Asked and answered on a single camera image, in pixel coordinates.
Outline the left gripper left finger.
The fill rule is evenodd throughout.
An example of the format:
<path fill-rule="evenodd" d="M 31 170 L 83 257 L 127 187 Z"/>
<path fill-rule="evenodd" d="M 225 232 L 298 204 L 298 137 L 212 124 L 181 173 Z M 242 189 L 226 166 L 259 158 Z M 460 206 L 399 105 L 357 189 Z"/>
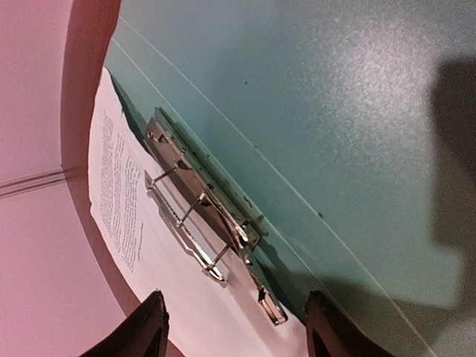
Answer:
<path fill-rule="evenodd" d="M 155 290 L 110 335 L 81 357 L 159 357 L 167 354 L 169 314 Z"/>

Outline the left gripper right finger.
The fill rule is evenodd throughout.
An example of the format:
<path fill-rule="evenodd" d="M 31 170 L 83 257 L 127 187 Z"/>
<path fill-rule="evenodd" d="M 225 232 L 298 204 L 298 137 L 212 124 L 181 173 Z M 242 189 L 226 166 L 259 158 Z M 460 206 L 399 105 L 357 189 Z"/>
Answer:
<path fill-rule="evenodd" d="M 306 340 L 311 357 L 392 357 L 369 339 L 322 292 L 306 300 Z"/>

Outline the white text paper sheet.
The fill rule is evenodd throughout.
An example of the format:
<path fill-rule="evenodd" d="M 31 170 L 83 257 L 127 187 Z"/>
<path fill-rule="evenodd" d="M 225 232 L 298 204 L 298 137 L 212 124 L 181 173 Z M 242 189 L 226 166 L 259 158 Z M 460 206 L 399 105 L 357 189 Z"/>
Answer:
<path fill-rule="evenodd" d="M 305 326 L 294 315 L 280 326 L 270 321 L 241 259 L 162 179 L 158 188 L 217 259 L 224 280 L 206 274 L 183 248 L 147 192 L 146 177 L 161 174 L 129 128 L 111 75 L 103 70 L 89 136 L 91 215 L 130 289 L 139 300 L 163 293 L 169 338 L 186 356 L 305 356 Z"/>

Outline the metal folder clip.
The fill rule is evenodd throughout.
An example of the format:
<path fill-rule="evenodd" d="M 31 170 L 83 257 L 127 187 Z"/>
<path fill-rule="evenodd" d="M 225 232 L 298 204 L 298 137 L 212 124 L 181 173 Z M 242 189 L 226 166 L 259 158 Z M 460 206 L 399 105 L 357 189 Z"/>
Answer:
<path fill-rule="evenodd" d="M 232 279 L 251 283 L 271 323 L 287 322 L 254 254 L 266 230 L 228 195 L 200 151 L 161 107 L 149 120 L 144 146 L 161 169 L 144 173 L 147 195 L 183 250 L 221 287 Z"/>

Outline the teal plastic folder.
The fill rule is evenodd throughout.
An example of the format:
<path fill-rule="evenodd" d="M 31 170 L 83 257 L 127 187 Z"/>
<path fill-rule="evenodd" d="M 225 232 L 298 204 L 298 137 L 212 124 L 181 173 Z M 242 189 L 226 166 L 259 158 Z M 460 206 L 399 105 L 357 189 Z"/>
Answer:
<path fill-rule="evenodd" d="M 296 316 L 318 289 L 396 356 L 475 354 L 473 1 L 123 1 L 106 64 L 258 209 Z"/>

